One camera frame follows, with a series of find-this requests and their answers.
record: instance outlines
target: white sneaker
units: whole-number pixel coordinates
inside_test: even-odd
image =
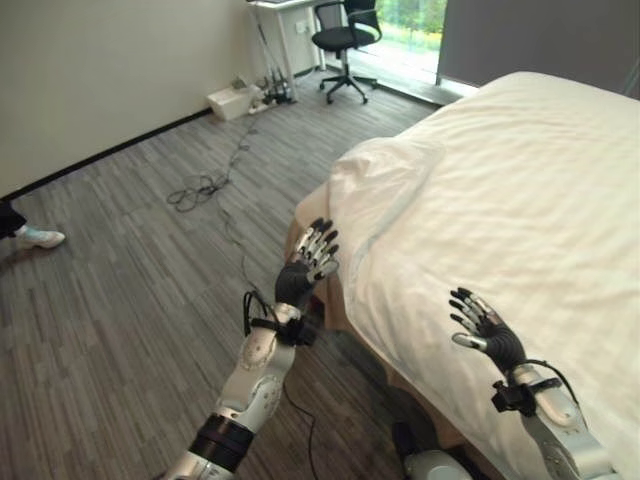
[[[48,232],[32,227],[22,227],[20,230],[16,232],[16,237],[23,248],[53,248],[60,245],[66,238],[60,232]]]

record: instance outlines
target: white desk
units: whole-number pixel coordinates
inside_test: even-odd
[[[291,88],[291,98],[294,102],[298,101],[298,91],[296,89],[295,79],[293,77],[294,72],[291,69],[291,56],[289,54],[289,47],[287,45],[287,35],[284,28],[284,22],[282,21],[282,12],[291,10],[294,8],[307,8],[309,13],[309,26],[313,29],[314,33],[318,31],[315,15],[311,7],[320,3],[327,2],[328,0],[289,0],[281,3],[269,3],[269,2],[251,2],[250,6],[253,8],[260,8],[265,11],[275,13],[276,20],[278,22],[278,33],[280,36],[280,46],[282,47],[283,60],[285,73],[287,75],[287,82],[289,88]],[[319,50],[320,68],[325,69],[324,52]]]

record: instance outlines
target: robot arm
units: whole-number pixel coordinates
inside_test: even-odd
[[[500,412],[522,414],[549,474],[558,480],[621,479],[604,447],[587,429],[577,402],[561,390],[562,382],[538,373],[516,334],[488,303],[464,288],[451,295],[449,303],[463,315],[451,318],[469,332],[456,333],[452,340],[484,352],[505,375],[506,386],[502,381],[494,384],[493,403]]]
[[[196,439],[162,477],[164,480],[229,480],[253,437],[275,412],[296,345],[310,345],[302,310],[315,284],[338,268],[329,232],[317,219],[298,241],[276,281],[276,305],[266,319],[253,319],[236,367],[225,383],[213,414]]]

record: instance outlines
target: mattress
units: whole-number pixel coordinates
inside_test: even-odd
[[[549,476],[519,415],[491,404],[495,366],[450,340],[457,286],[562,370],[618,471],[640,476],[639,105],[512,74],[332,168],[352,326],[506,478]]]

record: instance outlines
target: gray carpet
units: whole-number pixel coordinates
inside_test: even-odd
[[[242,342],[247,275],[272,295],[298,201],[358,142],[432,113],[384,91],[333,105],[301,81],[301,101],[228,123],[212,116],[127,148],[14,202],[29,222],[64,231],[53,251],[0,242],[0,478],[146,479],[186,448],[210,413]],[[231,184],[189,213],[165,202],[183,178],[226,167]],[[392,479],[390,424],[416,405],[384,384],[348,335],[301,348],[287,380],[317,416],[321,479]],[[307,479],[308,421],[283,401],[241,465],[244,479]]]

